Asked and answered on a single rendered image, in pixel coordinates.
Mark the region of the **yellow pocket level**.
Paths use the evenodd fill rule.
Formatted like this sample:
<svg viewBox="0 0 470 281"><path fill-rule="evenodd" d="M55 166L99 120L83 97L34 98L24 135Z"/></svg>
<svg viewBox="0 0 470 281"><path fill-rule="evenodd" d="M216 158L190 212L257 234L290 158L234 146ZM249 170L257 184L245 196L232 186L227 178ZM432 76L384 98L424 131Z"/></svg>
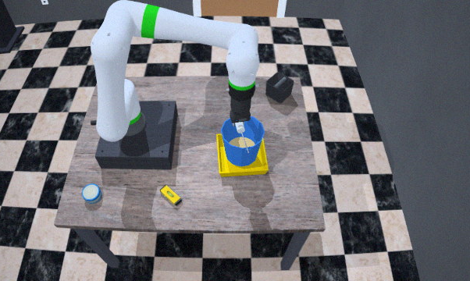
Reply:
<svg viewBox="0 0 470 281"><path fill-rule="evenodd" d="M175 206L177 206L181 201L182 199L176 194L174 193L167 185L165 185L164 187L162 187L160 189L160 192L168 199L170 200Z"/></svg>

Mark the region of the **yellow tray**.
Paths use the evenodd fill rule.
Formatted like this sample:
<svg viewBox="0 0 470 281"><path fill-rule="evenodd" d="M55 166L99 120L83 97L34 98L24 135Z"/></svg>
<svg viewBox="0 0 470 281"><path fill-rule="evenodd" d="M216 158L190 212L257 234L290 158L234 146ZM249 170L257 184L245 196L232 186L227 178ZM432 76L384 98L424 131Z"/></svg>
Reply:
<svg viewBox="0 0 470 281"><path fill-rule="evenodd" d="M224 176L247 176L247 175L259 175L266 174L268 172L268 164L265 154L265 145L262 138L262 142L258 151L256 160L250 165L237 166L233 165L226 158L223 136L222 134L216 134L217 137L217 148L218 148L218 160L219 160L219 174L221 177Z"/></svg>

